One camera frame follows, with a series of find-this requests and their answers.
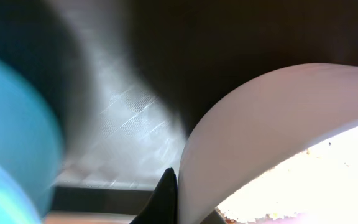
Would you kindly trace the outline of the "pale pink bowl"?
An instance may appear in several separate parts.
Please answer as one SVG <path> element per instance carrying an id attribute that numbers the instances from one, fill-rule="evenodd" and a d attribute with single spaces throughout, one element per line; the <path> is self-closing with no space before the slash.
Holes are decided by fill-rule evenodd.
<path id="1" fill-rule="evenodd" d="M 307 63 L 244 83 L 188 138 L 178 175 L 178 222 L 202 222 L 268 169 L 356 126 L 358 67 Z"/>

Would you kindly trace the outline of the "light blue bowl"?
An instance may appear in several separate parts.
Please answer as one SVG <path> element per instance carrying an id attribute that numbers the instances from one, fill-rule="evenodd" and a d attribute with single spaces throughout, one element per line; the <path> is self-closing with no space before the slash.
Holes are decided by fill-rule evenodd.
<path id="1" fill-rule="evenodd" d="M 0 60 L 0 223 L 43 222 L 62 149 L 62 134 L 46 101 Z"/>

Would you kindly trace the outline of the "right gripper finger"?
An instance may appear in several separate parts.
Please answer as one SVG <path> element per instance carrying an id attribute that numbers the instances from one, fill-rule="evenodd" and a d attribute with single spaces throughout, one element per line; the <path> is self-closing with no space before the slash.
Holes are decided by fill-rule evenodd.
<path id="1" fill-rule="evenodd" d="M 150 200 L 130 224 L 175 224 L 177 218 L 177 177 L 165 170 Z"/>

